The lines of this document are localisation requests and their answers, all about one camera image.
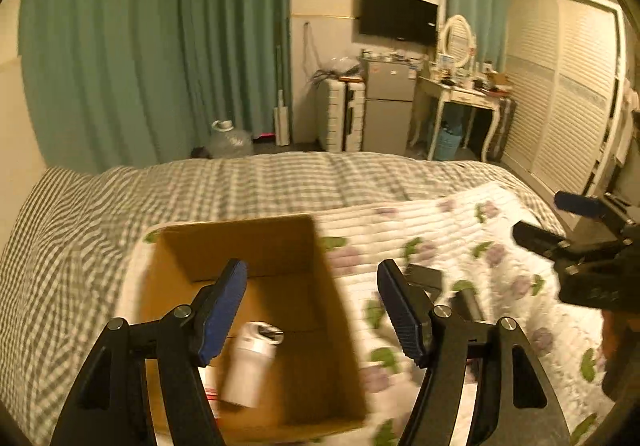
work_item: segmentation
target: wardrobe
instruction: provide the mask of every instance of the wardrobe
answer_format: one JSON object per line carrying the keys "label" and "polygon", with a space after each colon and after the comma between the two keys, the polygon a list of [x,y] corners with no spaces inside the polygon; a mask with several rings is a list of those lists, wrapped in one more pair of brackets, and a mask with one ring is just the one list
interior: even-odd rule
{"label": "wardrobe", "polygon": [[[594,194],[612,168],[626,68],[607,0],[510,0],[506,73],[517,108],[503,161],[545,201]],[[560,213],[572,228],[577,217]]]}

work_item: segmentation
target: floral quilt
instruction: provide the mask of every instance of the floral quilt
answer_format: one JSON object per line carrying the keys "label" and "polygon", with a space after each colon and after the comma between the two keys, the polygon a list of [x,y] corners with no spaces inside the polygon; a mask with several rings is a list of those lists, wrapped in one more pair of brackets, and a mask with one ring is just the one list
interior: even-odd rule
{"label": "floral quilt", "polygon": [[[401,269],[418,264],[441,270],[439,304],[472,288],[486,321],[516,318],[558,395],[572,444],[581,443],[609,412],[612,403],[600,386],[600,313],[558,302],[551,263],[513,242],[514,223],[536,223],[513,193],[488,183],[439,200],[340,208],[314,219],[349,316],[370,412],[362,428],[313,443],[395,446],[407,423],[424,371],[403,355],[378,295],[376,268],[386,258]],[[153,241],[141,239],[130,261],[117,309],[130,321],[135,321],[135,278],[146,267]],[[475,395],[471,363],[452,445],[466,444]]]}

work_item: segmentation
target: green leaf pattern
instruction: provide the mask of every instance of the green leaf pattern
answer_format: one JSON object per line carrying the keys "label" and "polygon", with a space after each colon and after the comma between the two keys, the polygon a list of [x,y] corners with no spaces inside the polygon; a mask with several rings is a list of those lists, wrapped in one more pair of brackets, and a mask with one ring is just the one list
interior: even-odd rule
{"label": "green leaf pattern", "polygon": [[596,360],[593,358],[593,349],[585,350],[580,361],[580,373],[582,378],[587,382],[593,382],[596,378]]}
{"label": "green leaf pattern", "polygon": [[482,212],[482,204],[476,204],[476,219],[478,219],[478,222],[481,224],[486,222],[486,216]]}
{"label": "green leaf pattern", "polygon": [[421,242],[422,239],[419,236],[416,236],[404,245],[404,259],[407,263],[409,263],[411,255],[416,253],[418,244],[420,244]]}
{"label": "green leaf pattern", "polygon": [[382,307],[380,300],[369,299],[364,305],[364,319],[372,329],[380,327],[382,317],[385,315],[385,309]]}
{"label": "green leaf pattern", "polygon": [[545,279],[542,278],[539,274],[535,274],[533,276],[533,284],[531,285],[531,295],[537,296],[538,293],[545,286]]}
{"label": "green leaf pattern", "polygon": [[452,291],[462,291],[463,289],[473,289],[476,294],[478,290],[471,280],[458,280],[451,286]]}
{"label": "green leaf pattern", "polygon": [[493,242],[481,242],[480,244],[478,244],[473,248],[473,250],[471,251],[471,254],[473,255],[474,258],[480,258],[480,256],[492,245],[493,245]]}
{"label": "green leaf pattern", "polygon": [[383,422],[373,437],[373,446],[396,446],[396,436],[394,434],[394,420],[387,419]]}
{"label": "green leaf pattern", "polygon": [[145,235],[145,242],[148,244],[154,244],[156,240],[158,240],[158,236],[160,236],[161,230],[153,230]]}
{"label": "green leaf pattern", "polygon": [[347,245],[347,239],[343,236],[323,236],[321,242],[324,250],[327,252],[335,248],[343,248]]}
{"label": "green leaf pattern", "polygon": [[578,426],[575,427],[574,432],[569,437],[569,442],[571,446],[575,446],[580,442],[582,436],[589,431],[589,428],[594,425],[596,419],[598,418],[598,414],[592,413],[588,416],[584,421],[582,421]]}
{"label": "green leaf pattern", "polygon": [[373,363],[382,363],[382,366],[391,369],[394,374],[400,373],[394,352],[389,347],[372,350],[369,360]]}

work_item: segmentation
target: plastic bottle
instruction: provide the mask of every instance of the plastic bottle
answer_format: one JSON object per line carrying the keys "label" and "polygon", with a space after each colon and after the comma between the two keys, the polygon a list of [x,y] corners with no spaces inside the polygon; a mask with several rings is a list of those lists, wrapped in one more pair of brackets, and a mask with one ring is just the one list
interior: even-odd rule
{"label": "plastic bottle", "polygon": [[205,366],[204,368],[198,368],[200,373],[200,379],[202,380],[202,386],[204,387],[204,393],[209,401],[209,407],[211,413],[216,421],[219,419],[218,415],[218,391],[216,389],[216,369],[213,366]]}
{"label": "plastic bottle", "polygon": [[244,324],[236,338],[232,363],[222,390],[222,399],[256,408],[264,376],[276,355],[277,345],[282,343],[280,329],[261,321]]}
{"label": "plastic bottle", "polygon": [[251,135],[235,128],[231,121],[216,121],[211,125],[207,150],[214,159],[230,159],[252,155],[254,144]]}

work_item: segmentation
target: white mirror frame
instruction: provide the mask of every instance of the white mirror frame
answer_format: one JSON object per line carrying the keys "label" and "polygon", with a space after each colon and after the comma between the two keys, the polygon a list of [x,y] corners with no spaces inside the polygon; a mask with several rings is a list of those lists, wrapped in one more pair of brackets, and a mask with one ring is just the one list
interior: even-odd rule
{"label": "white mirror frame", "polygon": [[453,28],[453,25],[456,22],[462,22],[462,27],[466,31],[466,40],[467,40],[466,48],[467,48],[467,51],[466,51],[465,57],[462,58],[462,60],[454,61],[454,66],[455,67],[464,67],[468,63],[469,58],[471,57],[471,49],[474,48],[474,35],[471,32],[471,26],[469,25],[469,22],[461,14],[455,14],[455,15],[451,16],[447,20],[447,23],[445,23],[445,25],[442,28],[442,30],[440,31],[440,33],[438,35],[438,52],[440,52],[441,54],[447,55],[447,56],[451,56],[449,53],[447,53],[446,44],[447,44],[447,38],[449,37],[449,31]]}

